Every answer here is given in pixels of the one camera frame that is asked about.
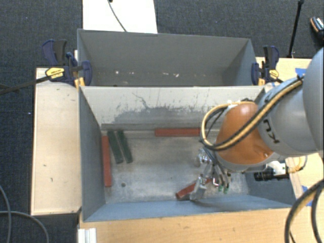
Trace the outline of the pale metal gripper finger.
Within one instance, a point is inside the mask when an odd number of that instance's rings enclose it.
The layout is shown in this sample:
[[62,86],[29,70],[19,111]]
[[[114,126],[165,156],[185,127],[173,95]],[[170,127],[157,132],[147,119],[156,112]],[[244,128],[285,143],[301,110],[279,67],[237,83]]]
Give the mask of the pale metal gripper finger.
[[207,179],[203,177],[198,177],[196,183],[194,184],[193,191],[189,194],[189,200],[190,201],[197,201],[202,199],[207,186]]

